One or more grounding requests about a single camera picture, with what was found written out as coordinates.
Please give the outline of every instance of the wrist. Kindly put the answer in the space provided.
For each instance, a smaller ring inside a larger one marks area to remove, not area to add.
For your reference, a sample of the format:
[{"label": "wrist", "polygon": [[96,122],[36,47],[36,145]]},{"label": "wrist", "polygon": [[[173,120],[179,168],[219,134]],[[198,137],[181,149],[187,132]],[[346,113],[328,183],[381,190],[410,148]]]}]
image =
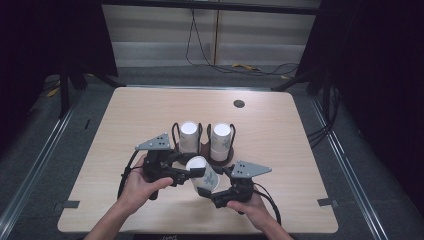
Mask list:
[{"label": "wrist", "polygon": [[262,229],[260,229],[269,240],[292,240],[293,238],[284,230],[284,228],[269,216],[264,224]]},{"label": "wrist", "polygon": [[134,213],[133,209],[130,207],[130,204],[125,203],[121,199],[118,199],[118,201],[112,205],[111,210],[123,218],[128,218]]}]

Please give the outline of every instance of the metal bracket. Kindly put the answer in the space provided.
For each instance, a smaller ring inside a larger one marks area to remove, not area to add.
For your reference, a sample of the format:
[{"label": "metal bracket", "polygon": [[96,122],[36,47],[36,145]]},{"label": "metal bracket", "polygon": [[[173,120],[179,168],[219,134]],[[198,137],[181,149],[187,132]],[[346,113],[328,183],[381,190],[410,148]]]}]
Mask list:
[{"label": "metal bracket", "polygon": [[140,150],[170,150],[171,145],[169,142],[168,133],[163,133],[155,138],[147,140],[144,143],[140,143],[135,146],[136,151]]},{"label": "metal bracket", "polygon": [[339,203],[332,198],[323,198],[323,199],[318,199],[317,201],[320,207],[331,206],[332,208],[336,208],[339,206]]},{"label": "metal bracket", "polygon": [[262,165],[245,162],[238,160],[234,165],[234,169],[231,173],[231,177],[233,178],[252,178],[264,173],[271,172],[272,168],[265,167]]},{"label": "metal bracket", "polygon": [[61,211],[65,208],[78,208],[80,201],[64,201],[61,203],[56,203],[53,207],[56,211]]}]

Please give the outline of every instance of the human hand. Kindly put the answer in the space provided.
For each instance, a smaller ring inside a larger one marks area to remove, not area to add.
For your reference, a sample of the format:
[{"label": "human hand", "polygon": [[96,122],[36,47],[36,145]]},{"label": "human hand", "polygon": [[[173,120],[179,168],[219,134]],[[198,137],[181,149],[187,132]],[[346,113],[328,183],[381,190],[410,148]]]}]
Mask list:
[{"label": "human hand", "polygon": [[262,201],[261,196],[257,193],[252,194],[252,198],[247,203],[238,201],[229,201],[227,207],[243,212],[252,222],[253,226],[263,232],[270,240],[293,240],[293,238],[275,221],[269,214]]},{"label": "human hand", "polygon": [[149,179],[144,175],[142,169],[145,157],[146,154],[143,154],[134,165],[118,199],[118,203],[125,208],[128,215],[135,213],[143,206],[153,192],[166,188],[173,183],[172,178],[169,177],[148,183]]},{"label": "human hand", "polygon": [[247,203],[229,201],[227,203],[227,207],[237,212],[245,213],[249,220],[252,222],[253,226],[260,231],[263,231],[267,221],[274,220],[266,209],[261,196],[259,196],[257,193],[253,193],[252,198]]}]

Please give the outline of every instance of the white cup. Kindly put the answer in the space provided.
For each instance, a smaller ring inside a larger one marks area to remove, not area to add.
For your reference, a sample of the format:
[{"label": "white cup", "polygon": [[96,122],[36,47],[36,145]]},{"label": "white cup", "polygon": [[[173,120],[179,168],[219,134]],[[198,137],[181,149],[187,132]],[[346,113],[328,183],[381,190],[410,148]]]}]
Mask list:
[{"label": "white cup", "polygon": [[197,152],[199,146],[199,129],[192,121],[183,122],[180,128],[180,152]]},{"label": "white cup", "polygon": [[194,190],[197,192],[197,188],[204,188],[213,192],[219,184],[219,176],[212,169],[206,159],[202,156],[196,156],[190,159],[186,164],[186,170],[190,171],[191,168],[206,168],[205,174],[201,178],[191,178]]},{"label": "white cup", "polygon": [[227,123],[218,123],[212,131],[211,148],[216,152],[227,152],[231,145],[231,127]]},{"label": "white cup", "polygon": [[184,148],[182,148],[181,146],[179,146],[178,147],[178,151],[180,152],[180,153],[197,153],[197,147],[196,148],[193,148],[193,149],[184,149]]},{"label": "white cup", "polygon": [[230,150],[227,150],[225,152],[217,152],[211,148],[211,158],[215,161],[222,162],[227,160],[229,152]]}]

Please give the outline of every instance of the wooden table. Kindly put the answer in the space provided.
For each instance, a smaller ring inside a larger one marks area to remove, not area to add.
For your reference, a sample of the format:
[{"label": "wooden table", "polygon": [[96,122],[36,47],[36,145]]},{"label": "wooden table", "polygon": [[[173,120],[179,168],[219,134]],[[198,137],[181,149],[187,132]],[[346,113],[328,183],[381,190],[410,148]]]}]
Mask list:
[{"label": "wooden table", "polygon": [[[243,108],[233,102],[242,100]],[[163,132],[171,136],[175,122],[191,120],[235,125],[234,158],[272,168],[253,178],[270,192],[291,233],[333,233],[338,224],[327,198],[293,98],[288,93],[244,90],[118,88],[115,90],[69,200],[58,223],[63,232],[88,232],[116,201],[121,174],[134,146]],[[207,142],[206,131],[202,142]],[[228,189],[220,176],[217,191]],[[271,206],[268,210],[274,216]],[[187,181],[159,192],[132,215],[121,229],[133,233],[250,234],[258,231],[246,216],[216,209]]]}]

